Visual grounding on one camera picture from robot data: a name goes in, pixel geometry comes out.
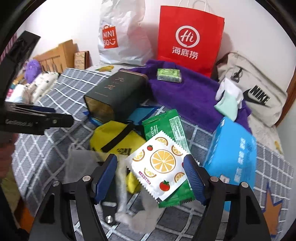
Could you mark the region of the person's left hand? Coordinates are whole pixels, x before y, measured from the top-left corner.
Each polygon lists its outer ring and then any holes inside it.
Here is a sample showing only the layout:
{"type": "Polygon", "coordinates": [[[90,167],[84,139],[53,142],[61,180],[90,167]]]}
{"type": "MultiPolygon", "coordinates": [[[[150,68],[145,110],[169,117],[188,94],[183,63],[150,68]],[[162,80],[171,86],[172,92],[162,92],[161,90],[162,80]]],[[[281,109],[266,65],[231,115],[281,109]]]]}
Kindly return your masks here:
{"type": "Polygon", "coordinates": [[[1,159],[0,159],[0,177],[3,179],[9,172],[12,163],[12,154],[15,151],[15,142],[18,139],[18,134],[12,135],[11,141],[1,144],[1,159]]]}

